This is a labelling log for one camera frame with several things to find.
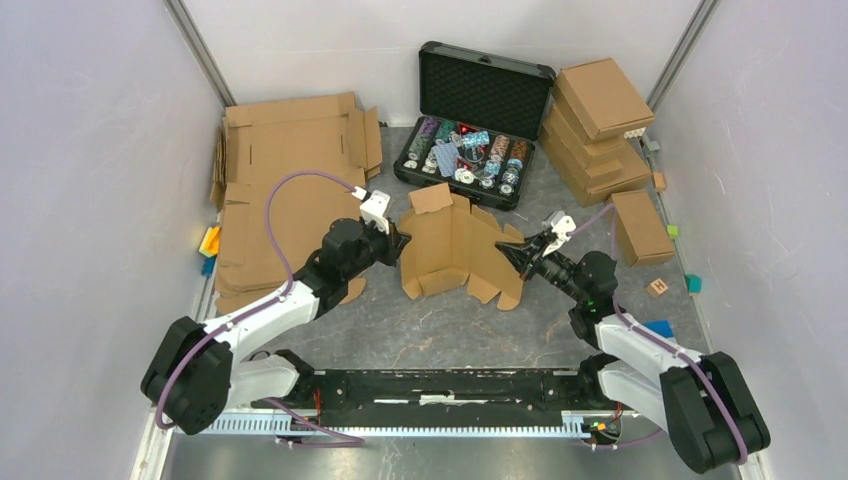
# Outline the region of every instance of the teal block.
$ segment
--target teal block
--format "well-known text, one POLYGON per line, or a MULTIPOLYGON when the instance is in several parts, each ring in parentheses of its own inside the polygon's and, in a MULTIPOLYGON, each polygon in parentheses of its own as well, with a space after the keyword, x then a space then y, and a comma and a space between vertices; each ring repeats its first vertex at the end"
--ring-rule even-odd
POLYGON ((684 278, 686 279, 686 289, 689 290, 689 293, 701 293, 701 277, 687 273, 684 278))

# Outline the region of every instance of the small wooden cube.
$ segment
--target small wooden cube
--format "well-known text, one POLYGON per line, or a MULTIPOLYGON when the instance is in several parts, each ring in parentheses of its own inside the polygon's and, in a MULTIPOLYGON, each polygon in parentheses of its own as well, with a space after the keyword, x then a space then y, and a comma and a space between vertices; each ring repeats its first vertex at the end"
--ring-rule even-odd
POLYGON ((647 291, 650 296, 657 298, 668 291, 668 285, 666 285, 662 278, 658 278, 645 287, 645 291, 647 291))
POLYGON ((657 193, 665 191, 665 175, 660 172, 654 172, 654 189, 657 193))

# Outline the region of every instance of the black carrying case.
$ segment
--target black carrying case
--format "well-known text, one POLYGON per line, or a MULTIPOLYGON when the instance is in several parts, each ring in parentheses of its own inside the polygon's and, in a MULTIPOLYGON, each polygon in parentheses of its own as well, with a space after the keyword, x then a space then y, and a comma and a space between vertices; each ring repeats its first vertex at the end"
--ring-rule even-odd
MULTIPOLYGON (((512 210, 518 205, 527 172, 532 163, 535 141, 539 135, 542 116, 548 103, 556 72, 548 66, 536 65, 509 58, 475 52, 464 48, 427 42, 418 51, 420 117, 400 157, 394 163, 395 176, 403 182, 426 187, 448 183, 454 193, 471 199, 473 203, 512 210), (497 135, 509 137, 507 156, 516 141, 526 141, 528 151, 518 182, 511 195, 499 192, 506 167, 495 177, 494 187, 485 189, 479 181, 461 183, 452 177, 443 177, 437 169, 427 173, 422 167, 424 158, 416 168, 407 168, 408 151, 416 133, 427 117, 439 121, 459 122, 489 132, 488 158, 497 135)), ((430 138, 425 152, 434 145, 430 138)))

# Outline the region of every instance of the blue block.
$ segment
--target blue block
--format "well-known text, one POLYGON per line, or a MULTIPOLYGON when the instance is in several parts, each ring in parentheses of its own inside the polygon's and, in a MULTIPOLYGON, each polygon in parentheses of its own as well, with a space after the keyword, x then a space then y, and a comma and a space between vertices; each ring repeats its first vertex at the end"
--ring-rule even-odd
POLYGON ((642 325, 663 338, 674 338, 674 332, 671 331, 671 324, 668 323, 668 320, 657 320, 656 322, 643 323, 642 325))
POLYGON ((211 256, 203 261, 203 269, 200 270, 200 273, 204 277, 209 277, 212 275, 212 271, 215 270, 215 260, 218 258, 218 255, 211 256))
POLYGON ((689 273, 684 278, 686 279, 686 289, 689 290, 689 293, 701 293, 701 277, 689 273))

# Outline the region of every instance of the metal corner post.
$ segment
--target metal corner post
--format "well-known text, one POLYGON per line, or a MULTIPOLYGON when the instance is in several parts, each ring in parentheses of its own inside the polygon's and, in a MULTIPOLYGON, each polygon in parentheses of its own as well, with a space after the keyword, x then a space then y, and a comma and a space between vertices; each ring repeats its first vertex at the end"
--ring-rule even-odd
POLYGON ((674 47, 674 51, 671 53, 668 62, 666 62, 665 68, 663 68, 656 85, 654 85, 653 90, 648 95, 648 106, 654 112, 657 111, 665 94, 668 93, 669 87, 674 83, 674 79, 677 77, 678 72, 680 72, 680 68, 701 36, 704 26, 706 26, 718 3, 719 0, 701 0, 697 8, 695 8, 695 13, 689 20, 689 24, 686 25, 686 29, 677 42, 677 46, 674 47))
POLYGON ((223 75, 221 75, 215 59, 212 58, 206 42, 203 41, 203 37, 197 30, 197 25, 194 24, 194 20, 192 20, 191 14, 189 14, 188 8, 185 6, 185 2, 183 0, 165 0, 165 5, 174 17, 174 21, 177 23, 203 73, 206 74, 210 85, 215 90, 215 94, 218 95, 218 99, 221 100, 221 103, 225 107, 236 105, 236 100, 232 92, 230 92, 230 88, 227 86, 223 75))

